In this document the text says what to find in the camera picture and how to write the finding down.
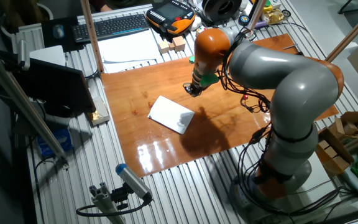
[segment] wooden table surface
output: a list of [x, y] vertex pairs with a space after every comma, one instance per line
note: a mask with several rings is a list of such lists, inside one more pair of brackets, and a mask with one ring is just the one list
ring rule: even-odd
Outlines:
[[[255, 42], [270, 49], [297, 53], [288, 34]], [[270, 121], [265, 113], [250, 113], [239, 103], [241, 95], [224, 91], [217, 83], [201, 96], [191, 97], [182, 84], [191, 82], [188, 58], [126, 72], [102, 74], [104, 90], [126, 164], [140, 177], [230, 149], [248, 142]], [[273, 90], [260, 90], [267, 98]], [[195, 112], [180, 135], [149, 119], [155, 100], [164, 96]], [[248, 105], [257, 104], [249, 98]], [[338, 114], [335, 106], [318, 119]]]

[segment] black keyboard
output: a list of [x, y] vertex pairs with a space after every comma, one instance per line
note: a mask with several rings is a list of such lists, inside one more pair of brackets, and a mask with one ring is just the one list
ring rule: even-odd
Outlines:
[[[90, 42], [86, 24], [73, 26], [76, 43]], [[107, 21], [94, 22], [98, 40], [111, 39], [149, 29], [144, 14], [124, 16]]]

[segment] robotic arm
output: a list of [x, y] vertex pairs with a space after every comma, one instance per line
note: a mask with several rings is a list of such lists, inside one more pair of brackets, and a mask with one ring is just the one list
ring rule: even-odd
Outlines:
[[185, 90], [196, 97], [217, 82], [215, 72], [225, 56], [231, 79], [240, 86], [275, 89], [270, 104], [273, 133], [251, 189], [261, 200], [281, 198], [309, 177], [308, 158], [318, 143], [313, 121], [339, 98], [343, 75], [331, 63], [235, 39], [230, 29], [208, 29], [197, 36], [193, 79]]

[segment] small wooden block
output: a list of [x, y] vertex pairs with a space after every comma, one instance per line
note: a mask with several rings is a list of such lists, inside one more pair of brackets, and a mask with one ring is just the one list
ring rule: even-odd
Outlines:
[[173, 50], [173, 49], [175, 49], [175, 44], [169, 43], [169, 50]]
[[353, 123], [346, 122], [345, 125], [343, 126], [343, 130], [345, 131], [345, 134], [352, 136], [356, 134], [358, 128]]
[[318, 143], [318, 146], [321, 147], [322, 149], [326, 149], [329, 147], [329, 144], [327, 141], [322, 140], [321, 142]]
[[172, 43], [175, 45], [175, 51], [179, 52], [185, 50], [186, 42], [182, 36], [175, 37], [172, 39]]
[[326, 151], [326, 154], [329, 155], [331, 158], [334, 158], [337, 156], [336, 151], [332, 147], [328, 147], [325, 151]]
[[349, 163], [346, 162], [344, 159], [342, 159], [341, 156], [337, 156], [334, 158], [334, 162], [338, 165], [338, 167], [341, 169], [341, 170], [345, 170], [346, 168], [349, 167]]
[[165, 54], [169, 51], [169, 44], [167, 41], [159, 42], [158, 43], [158, 50], [161, 54]]

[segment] metal table frame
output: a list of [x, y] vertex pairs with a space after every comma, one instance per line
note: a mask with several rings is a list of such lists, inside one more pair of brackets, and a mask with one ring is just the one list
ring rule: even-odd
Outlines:
[[[102, 12], [93, 16], [95, 21], [122, 17], [129, 14], [145, 13], [151, 5], [131, 7], [112, 12]], [[288, 0], [282, 0], [282, 9], [292, 12], [289, 22], [305, 26], [295, 9]], [[80, 24], [84, 24], [84, 17], [78, 17]], [[239, 25], [234, 21], [227, 24], [234, 30]], [[157, 43], [162, 41], [155, 33]], [[289, 33], [298, 48], [309, 57], [324, 60], [325, 54], [312, 36], [295, 26], [276, 26], [262, 29], [257, 39]], [[14, 51], [16, 43], [24, 39], [28, 43], [29, 51], [44, 48], [42, 29], [40, 24], [19, 28], [19, 33], [12, 36]], [[144, 63], [131, 69], [162, 63], [169, 60], [193, 55], [195, 33], [185, 37], [186, 48], [181, 52], [170, 51], [154, 61]], [[67, 53], [67, 66], [82, 70], [85, 76], [96, 71], [96, 61], [93, 57], [91, 45], [83, 50]], [[88, 85], [93, 95], [99, 95], [104, 102], [108, 102], [99, 78], [92, 78]], [[358, 111], [358, 100], [348, 85], [345, 85], [341, 97], [336, 102], [340, 114], [346, 111]], [[334, 118], [317, 121], [319, 129], [329, 126]], [[85, 218], [76, 215], [75, 210], [84, 205], [91, 205], [91, 195], [88, 192], [90, 185], [106, 182], [110, 189], [122, 185], [122, 180], [115, 174], [117, 164], [124, 162], [117, 132], [113, 120], [92, 128], [85, 114], [71, 119], [70, 132], [75, 148], [67, 152], [70, 168], [68, 170], [46, 162], [34, 172], [35, 165], [41, 160], [35, 143], [27, 149], [30, 175], [34, 193], [37, 219], [39, 223], [109, 223], [107, 218]], [[228, 193], [231, 179], [235, 177], [237, 161], [242, 147], [235, 147], [197, 159], [186, 164], [163, 170], [156, 174], [143, 177], [145, 184], [154, 194], [155, 202], [141, 211], [124, 215], [127, 223], [245, 223], [235, 212], [229, 202]], [[258, 147], [250, 147], [247, 153], [248, 164], [258, 160], [261, 152]], [[129, 197], [129, 207], [140, 205], [137, 197]], [[311, 214], [303, 217], [307, 222], [316, 217]], [[287, 217], [270, 215], [263, 219], [264, 223], [287, 222]]]

